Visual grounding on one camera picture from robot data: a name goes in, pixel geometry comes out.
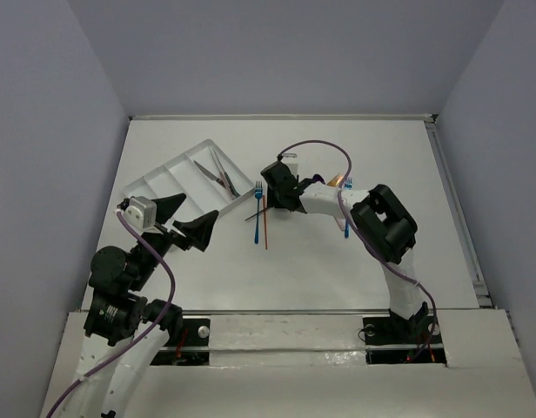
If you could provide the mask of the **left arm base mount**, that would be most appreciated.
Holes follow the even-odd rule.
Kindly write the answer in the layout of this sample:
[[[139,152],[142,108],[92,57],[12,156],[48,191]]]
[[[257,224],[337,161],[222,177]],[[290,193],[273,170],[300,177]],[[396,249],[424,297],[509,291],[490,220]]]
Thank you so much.
[[[170,337],[158,351],[152,366],[208,366],[210,364],[211,318],[189,316],[183,318],[178,336]]]

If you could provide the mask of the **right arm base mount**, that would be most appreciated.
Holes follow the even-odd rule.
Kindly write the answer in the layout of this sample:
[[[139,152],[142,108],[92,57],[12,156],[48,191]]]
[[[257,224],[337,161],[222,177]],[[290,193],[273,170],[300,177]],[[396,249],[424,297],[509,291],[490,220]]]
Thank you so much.
[[[421,331],[405,336],[392,330],[388,316],[364,317],[358,338],[365,343],[368,365],[442,364],[447,363],[439,324],[430,316]]]

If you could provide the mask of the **orange chopstick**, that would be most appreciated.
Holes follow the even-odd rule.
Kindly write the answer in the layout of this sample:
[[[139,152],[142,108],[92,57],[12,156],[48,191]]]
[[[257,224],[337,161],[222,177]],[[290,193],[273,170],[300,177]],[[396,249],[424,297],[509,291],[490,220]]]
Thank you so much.
[[[266,210],[268,209],[267,202],[266,202],[266,196],[263,195],[262,197],[262,204],[263,204],[263,236],[264,236],[264,243],[265,243],[265,250],[268,250],[268,235],[267,235],[267,215]]]

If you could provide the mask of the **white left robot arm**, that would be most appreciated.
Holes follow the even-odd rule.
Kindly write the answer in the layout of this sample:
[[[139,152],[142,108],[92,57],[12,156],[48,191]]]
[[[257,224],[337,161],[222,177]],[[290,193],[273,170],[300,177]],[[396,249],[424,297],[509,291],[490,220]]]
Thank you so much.
[[[173,303],[177,282],[164,257],[174,246],[205,251],[219,215],[212,210],[177,221],[173,216],[185,200],[179,193],[132,196],[117,204],[117,220],[137,243],[129,251],[105,246],[92,257],[92,298],[77,371],[49,417],[122,416],[159,349],[180,338],[183,310]]]

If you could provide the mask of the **dark grey chopstick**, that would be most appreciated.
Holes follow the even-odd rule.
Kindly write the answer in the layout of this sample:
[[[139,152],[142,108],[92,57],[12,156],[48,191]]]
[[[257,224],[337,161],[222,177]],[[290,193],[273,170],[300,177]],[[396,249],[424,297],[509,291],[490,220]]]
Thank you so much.
[[[255,219],[257,216],[260,216],[262,213],[271,210],[271,207],[261,208],[258,212],[252,214],[251,216],[245,218],[245,222],[248,222],[252,219]]]

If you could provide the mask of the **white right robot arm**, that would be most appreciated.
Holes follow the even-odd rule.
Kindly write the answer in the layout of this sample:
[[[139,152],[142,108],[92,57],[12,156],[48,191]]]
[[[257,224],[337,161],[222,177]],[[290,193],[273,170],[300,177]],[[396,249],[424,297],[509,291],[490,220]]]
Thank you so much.
[[[429,308],[421,285],[408,273],[418,226],[388,186],[367,191],[340,189],[315,178],[299,180],[281,161],[267,166],[261,176],[288,211],[345,220],[382,266],[390,301],[385,332],[402,342],[423,333]]]

